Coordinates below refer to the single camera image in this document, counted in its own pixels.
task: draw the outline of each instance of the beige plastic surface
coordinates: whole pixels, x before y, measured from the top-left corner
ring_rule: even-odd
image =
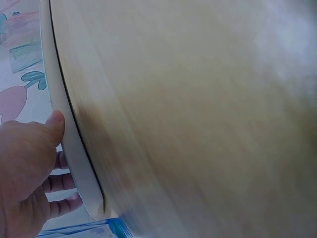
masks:
[[[66,86],[135,237],[317,237],[312,0],[52,0]]]

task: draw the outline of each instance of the black edge line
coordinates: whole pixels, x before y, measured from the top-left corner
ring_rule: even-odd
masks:
[[[101,194],[102,194],[102,196],[103,196],[104,206],[105,206],[106,196],[105,196],[105,194],[104,194],[104,192],[103,192],[103,190],[102,190],[100,181],[98,180],[98,177],[97,177],[96,171],[94,170],[94,166],[93,166],[93,164],[92,164],[92,162],[91,162],[91,159],[90,159],[88,150],[87,150],[87,148],[86,148],[86,146],[85,146],[85,143],[84,143],[82,134],[81,134],[81,132],[80,132],[80,130],[79,130],[79,126],[78,126],[78,123],[77,123],[77,120],[76,120],[76,117],[75,117],[74,108],[73,108],[73,105],[72,105],[72,103],[71,103],[71,100],[70,100],[70,97],[69,97],[69,93],[68,93],[68,90],[67,90],[67,86],[66,86],[66,83],[65,83],[64,73],[63,73],[63,69],[62,69],[62,67],[61,67],[61,62],[60,62],[59,53],[58,53],[58,48],[57,48],[57,43],[56,43],[56,36],[55,36],[53,16],[52,16],[51,0],[50,0],[50,15],[51,15],[52,32],[53,32],[53,38],[54,38],[54,44],[55,44],[55,49],[56,49],[56,55],[57,55],[58,65],[59,65],[60,74],[61,74],[61,77],[62,77],[62,80],[63,80],[63,85],[64,85],[64,88],[65,88],[65,92],[66,92],[66,95],[67,95],[68,103],[69,103],[69,106],[70,106],[70,110],[71,110],[71,113],[72,113],[72,115],[73,115],[73,118],[74,118],[74,121],[75,121],[75,124],[76,124],[76,127],[77,127],[77,131],[78,131],[78,134],[79,134],[81,143],[83,144],[83,147],[84,147],[86,156],[87,156],[87,158],[88,158],[88,160],[89,160],[90,166],[91,166],[92,169],[93,169],[94,175],[95,175],[95,177],[96,177],[96,181],[97,181],[97,183],[98,183],[99,189],[100,189]]]

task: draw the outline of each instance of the hand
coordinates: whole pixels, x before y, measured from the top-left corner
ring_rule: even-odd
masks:
[[[0,237],[34,238],[48,219],[82,205],[78,193],[54,202],[45,195],[75,188],[70,174],[50,176],[53,169],[67,168],[63,153],[56,153],[64,127],[58,111],[46,124],[9,121],[0,126]]]

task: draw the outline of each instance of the fingernail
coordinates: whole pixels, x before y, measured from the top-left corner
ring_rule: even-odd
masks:
[[[64,116],[60,111],[53,111],[46,121],[46,124],[55,124],[64,122]]]

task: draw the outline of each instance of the pink cartoon character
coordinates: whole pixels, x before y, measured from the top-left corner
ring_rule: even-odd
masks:
[[[27,85],[13,86],[0,92],[0,116],[1,123],[15,120],[21,113],[27,100],[27,88],[38,83],[38,89],[46,88],[45,75],[42,72],[33,71],[22,76],[23,82]]]

